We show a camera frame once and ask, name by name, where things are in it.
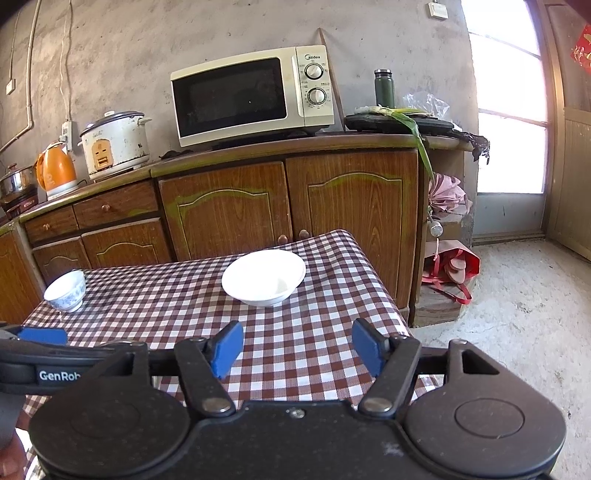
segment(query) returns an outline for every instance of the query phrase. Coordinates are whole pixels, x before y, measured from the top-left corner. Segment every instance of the microwave knob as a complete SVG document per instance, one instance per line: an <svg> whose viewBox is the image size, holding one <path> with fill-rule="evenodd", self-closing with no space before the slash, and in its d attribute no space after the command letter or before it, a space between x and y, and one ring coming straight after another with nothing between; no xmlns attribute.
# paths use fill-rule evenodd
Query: microwave knob
<svg viewBox="0 0 591 480"><path fill-rule="evenodd" d="M311 80L318 80L324 73L323 68L317 63L310 63L304 70L306 76Z"/></svg>
<svg viewBox="0 0 591 480"><path fill-rule="evenodd" d="M326 92L322 88L312 88L308 92L308 100L314 105L321 105L326 100Z"/></svg>

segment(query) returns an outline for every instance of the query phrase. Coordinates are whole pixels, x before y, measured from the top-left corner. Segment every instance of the door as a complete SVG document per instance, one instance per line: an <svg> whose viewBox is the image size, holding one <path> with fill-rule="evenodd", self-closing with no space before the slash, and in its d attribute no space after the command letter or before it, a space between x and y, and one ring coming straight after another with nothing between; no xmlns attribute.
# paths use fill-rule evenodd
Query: door
<svg viewBox="0 0 591 480"><path fill-rule="evenodd" d="M293 239L281 162L161 180L160 192L180 261L241 254Z"/></svg>
<svg viewBox="0 0 591 480"><path fill-rule="evenodd" d="M556 140L547 235L591 260L591 70L586 50L576 50L587 22L564 2L539 2L554 69Z"/></svg>
<svg viewBox="0 0 591 480"><path fill-rule="evenodd" d="M34 310L41 296L30 266L21 254L15 232L0 236L0 320L22 323Z"/></svg>
<svg viewBox="0 0 591 480"><path fill-rule="evenodd" d="M157 265L172 261L160 220L112 226L82 235L92 268Z"/></svg>
<svg viewBox="0 0 591 480"><path fill-rule="evenodd" d="M90 262L79 236L34 248L33 257L47 285L69 271L90 269Z"/></svg>
<svg viewBox="0 0 591 480"><path fill-rule="evenodd" d="M311 155L285 163L296 235L350 232L400 309L417 234L416 150Z"/></svg>
<svg viewBox="0 0 591 480"><path fill-rule="evenodd" d="M541 235L546 191L546 77L525 0L462 0L472 45L479 133L474 236Z"/></svg>

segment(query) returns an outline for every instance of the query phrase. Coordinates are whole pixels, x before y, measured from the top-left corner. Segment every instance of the white bowl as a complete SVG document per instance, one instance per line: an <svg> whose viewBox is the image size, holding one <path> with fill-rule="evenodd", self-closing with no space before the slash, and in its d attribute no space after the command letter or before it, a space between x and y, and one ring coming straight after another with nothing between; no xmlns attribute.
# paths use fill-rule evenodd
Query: white bowl
<svg viewBox="0 0 591 480"><path fill-rule="evenodd" d="M279 305L306 276L306 264L285 250L261 250L231 263L222 275L222 288L231 297L254 307Z"/></svg>
<svg viewBox="0 0 591 480"><path fill-rule="evenodd" d="M56 310L71 313L82 307L85 293L84 273L80 270L73 270L49 285L43 298Z"/></svg>

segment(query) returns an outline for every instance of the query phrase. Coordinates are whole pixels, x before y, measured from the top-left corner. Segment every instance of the concrete floor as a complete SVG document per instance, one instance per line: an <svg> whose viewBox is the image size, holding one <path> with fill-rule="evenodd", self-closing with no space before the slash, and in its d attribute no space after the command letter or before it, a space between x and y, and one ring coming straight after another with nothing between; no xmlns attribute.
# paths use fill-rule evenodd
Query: concrete floor
<svg viewBox="0 0 591 480"><path fill-rule="evenodd" d="M563 412L567 439L553 470L591 478L591 264L546 241L477 247L474 300L455 322L413 329L428 346L464 338Z"/></svg>

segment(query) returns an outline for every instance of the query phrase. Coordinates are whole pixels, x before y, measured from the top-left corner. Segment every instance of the green thermos bottle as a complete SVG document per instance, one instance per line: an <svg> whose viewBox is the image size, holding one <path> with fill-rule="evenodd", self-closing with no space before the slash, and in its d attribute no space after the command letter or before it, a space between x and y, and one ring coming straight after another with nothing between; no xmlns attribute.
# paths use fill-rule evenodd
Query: green thermos bottle
<svg viewBox="0 0 591 480"><path fill-rule="evenodd" d="M376 105L394 108L394 81L392 72L388 69L378 69L375 74L375 103Z"/></svg>

